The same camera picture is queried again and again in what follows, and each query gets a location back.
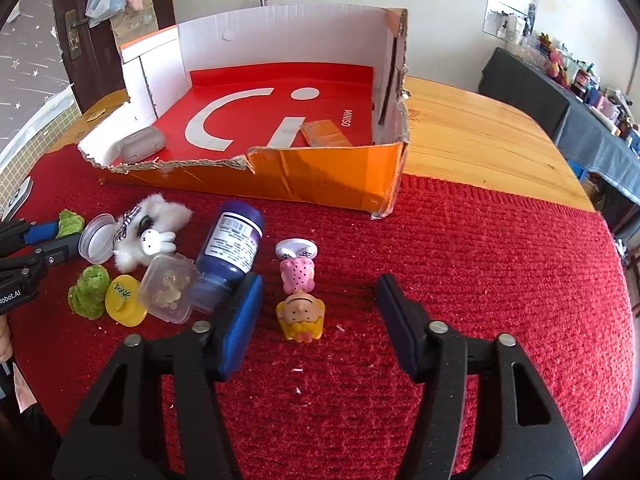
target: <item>person's hand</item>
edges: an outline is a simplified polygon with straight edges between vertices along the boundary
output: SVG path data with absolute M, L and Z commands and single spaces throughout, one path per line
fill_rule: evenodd
M 4 316 L 0 316 L 0 362 L 8 361 L 13 354 L 9 324 L 6 320 L 6 314 L 4 314 Z

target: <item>yellow round container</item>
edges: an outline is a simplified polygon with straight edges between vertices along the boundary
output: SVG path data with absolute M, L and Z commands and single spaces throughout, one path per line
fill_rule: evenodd
M 146 317 L 146 308 L 138 303 L 140 282 L 123 274 L 111 282 L 104 298 L 107 313 L 124 326 L 138 326 Z

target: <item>gray wall with stars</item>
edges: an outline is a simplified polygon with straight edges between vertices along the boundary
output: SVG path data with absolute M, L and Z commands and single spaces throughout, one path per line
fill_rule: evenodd
M 0 152 L 45 101 L 68 86 L 53 0 L 20 0 L 0 30 Z

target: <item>green plush toy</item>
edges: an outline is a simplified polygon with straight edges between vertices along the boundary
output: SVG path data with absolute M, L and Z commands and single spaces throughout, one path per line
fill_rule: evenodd
M 58 218 L 58 235 L 56 238 L 79 233 L 84 229 L 84 218 L 79 214 L 63 209 Z
M 78 316 L 92 321 L 104 314 L 104 297 L 111 283 L 109 273 L 101 265 L 92 265 L 82 271 L 78 284 L 69 289 L 69 307 Z

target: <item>purple bottle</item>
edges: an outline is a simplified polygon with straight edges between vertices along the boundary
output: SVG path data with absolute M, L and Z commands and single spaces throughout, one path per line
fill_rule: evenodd
M 218 211 L 196 266 L 202 273 L 188 291 L 194 306 L 206 313 L 230 298 L 254 264 L 264 220 L 253 207 L 239 200 L 225 200 Z

